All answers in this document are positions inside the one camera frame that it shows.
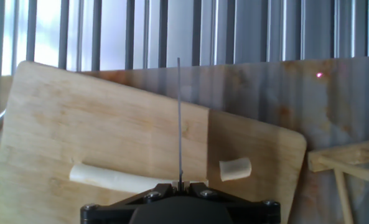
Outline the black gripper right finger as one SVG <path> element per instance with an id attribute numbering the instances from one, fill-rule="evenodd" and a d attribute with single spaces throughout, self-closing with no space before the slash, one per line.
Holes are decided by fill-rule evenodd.
<path id="1" fill-rule="evenodd" d="M 192 196 L 208 202 L 223 205 L 234 223 L 281 223 L 281 204 L 274 200 L 250 202 L 240 197 L 207 187 L 196 182 L 182 187 L 185 196 Z"/>

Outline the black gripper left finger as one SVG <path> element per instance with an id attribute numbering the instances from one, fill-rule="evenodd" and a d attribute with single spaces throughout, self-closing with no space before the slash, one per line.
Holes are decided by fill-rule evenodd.
<path id="1" fill-rule="evenodd" d="M 88 203 L 80 209 L 81 224 L 129 223 L 135 210 L 141 205 L 178 196 L 180 188 L 172 184 L 157 184 L 153 189 L 141 192 L 111 205 Z"/>

